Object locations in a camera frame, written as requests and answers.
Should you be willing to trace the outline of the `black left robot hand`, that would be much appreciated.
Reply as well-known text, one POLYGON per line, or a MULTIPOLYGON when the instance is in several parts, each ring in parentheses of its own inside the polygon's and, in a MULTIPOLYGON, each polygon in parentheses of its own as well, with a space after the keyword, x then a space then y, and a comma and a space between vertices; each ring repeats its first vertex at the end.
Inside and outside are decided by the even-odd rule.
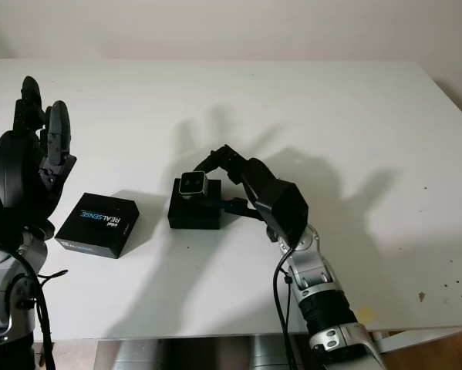
POLYGON ((56 209, 76 157, 62 100, 42 107, 37 81, 26 76, 15 101, 12 129, 0 137, 0 198, 28 222, 45 222, 56 209))

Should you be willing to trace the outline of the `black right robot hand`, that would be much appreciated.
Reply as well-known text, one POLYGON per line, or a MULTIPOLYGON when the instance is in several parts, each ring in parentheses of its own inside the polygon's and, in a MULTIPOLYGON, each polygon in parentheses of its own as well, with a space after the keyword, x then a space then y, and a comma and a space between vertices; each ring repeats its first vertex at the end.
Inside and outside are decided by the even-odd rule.
POLYGON ((229 145, 212 150, 208 157, 194 168, 194 171, 210 173, 217 168, 225 170, 232 183, 243 185, 247 200, 239 197, 221 200, 208 195, 190 196, 189 200, 205 207, 222 209, 228 214, 264 221, 257 210, 248 208, 248 201, 255 205, 260 194, 275 179, 270 169, 256 158, 246 160, 229 145))

